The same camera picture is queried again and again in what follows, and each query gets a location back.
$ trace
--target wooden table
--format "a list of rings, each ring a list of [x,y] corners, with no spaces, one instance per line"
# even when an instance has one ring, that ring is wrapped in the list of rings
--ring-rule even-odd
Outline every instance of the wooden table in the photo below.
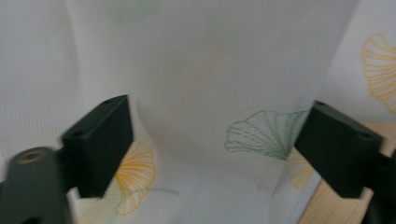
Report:
[[[373,124],[363,123],[366,127],[380,133],[387,140],[382,152],[390,156],[396,148],[396,122]],[[367,189],[361,199],[342,199],[324,182],[319,183],[311,201],[306,207],[299,223],[313,224],[355,224],[361,223],[367,204],[373,193]]]

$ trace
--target black object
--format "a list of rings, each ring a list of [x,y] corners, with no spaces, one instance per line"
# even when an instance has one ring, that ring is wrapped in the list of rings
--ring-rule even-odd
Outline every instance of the black object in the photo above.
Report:
[[[99,104],[62,137],[64,147],[16,155],[0,188],[1,224],[69,224],[66,192],[103,197],[133,142],[126,95]]]
[[[295,147],[342,198],[374,192],[364,224],[396,223],[396,156],[379,152],[383,138],[322,102],[315,102]]]

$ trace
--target wooden floor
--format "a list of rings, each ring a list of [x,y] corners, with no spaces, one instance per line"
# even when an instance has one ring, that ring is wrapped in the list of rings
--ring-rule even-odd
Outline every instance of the wooden floor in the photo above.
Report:
[[[386,124],[364,123],[365,126],[387,138],[382,152],[390,156],[396,148],[396,122]],[[299,224],[355,224],[361,223],[373,193],[367,189],[359,200],[346,200],[321,181],[300,218]]]

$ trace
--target patterned fabric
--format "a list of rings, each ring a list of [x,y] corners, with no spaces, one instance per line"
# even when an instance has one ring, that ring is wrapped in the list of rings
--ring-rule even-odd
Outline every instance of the patterned fabric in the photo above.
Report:
[[[70,193],[77,223],[295,223],[319,178],[292,146],[318,92],[395,120],[396,5],[358,3],[2,1],[0,165],[128,94],[137,140],[102,200]]]

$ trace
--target cloth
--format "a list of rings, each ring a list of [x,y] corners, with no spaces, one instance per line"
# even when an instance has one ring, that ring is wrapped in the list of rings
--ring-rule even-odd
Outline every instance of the cloth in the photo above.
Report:
[[[59,147],[93,106],[128,94],[136,140],[104,199],[70,194],[77,223],[295,222],[318,179],[291,148],[358,3],[2,1],[1,162]]]

